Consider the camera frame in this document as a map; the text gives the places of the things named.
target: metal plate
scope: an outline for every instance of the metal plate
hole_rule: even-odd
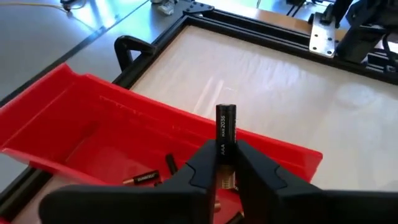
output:
[[[329,25],[322,24],[322,13],[316,12],[313,18],[310,52],[333,58],[335,56],[335,18]]]

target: red bin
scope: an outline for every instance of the red bin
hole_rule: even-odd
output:
[[[87,184],[120,185],[178,166],[207,139],[215,122],[60,65],[0,109],[0,150],[30,166]],[[243,139],[310,181],[322,154],[237,129]]]

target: metal bracket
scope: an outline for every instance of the metal bracket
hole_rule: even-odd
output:
[[[183,12],[184,15],[186,14],[196,14],[202,12],[210,12],[214,10],[214,6],[203,4],[200,2],[193,2],[188,8],[186,8]]]
[[[327,58],[335,56],[335,24],[334,17],[329,24],[322,23],[323,14],[316,12],[313,17],[309,50],[311,53]]]

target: floor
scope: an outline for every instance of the floor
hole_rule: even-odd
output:
[[[252,7],[257,3],[233,1]],[[59,0],[36,2],[58,4]],[[49,7],[0,6],[0,99],[16,95],[20,86],[33,82],[66,58],[78,73],[114,80],[120,73],[114,40],[120,35],[133,35],[152,42],[188,4],[180,1],[170,17],[159,14],[148,0],[88,0],[73,15]],[[260,8],[287,14],[290,6],[283,0],[263,0]],[[322,10],[319,6],[306,6],[296,17],[305,19],[310,11]],[[0,155],[0,191],[25,168],[26,165]]]

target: white work surface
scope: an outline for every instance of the white work surface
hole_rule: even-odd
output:
[[[397,86],[187,27],[132,91],[211,119],[237,104],[238,127],[323,153],[318,187],[398,191]]]

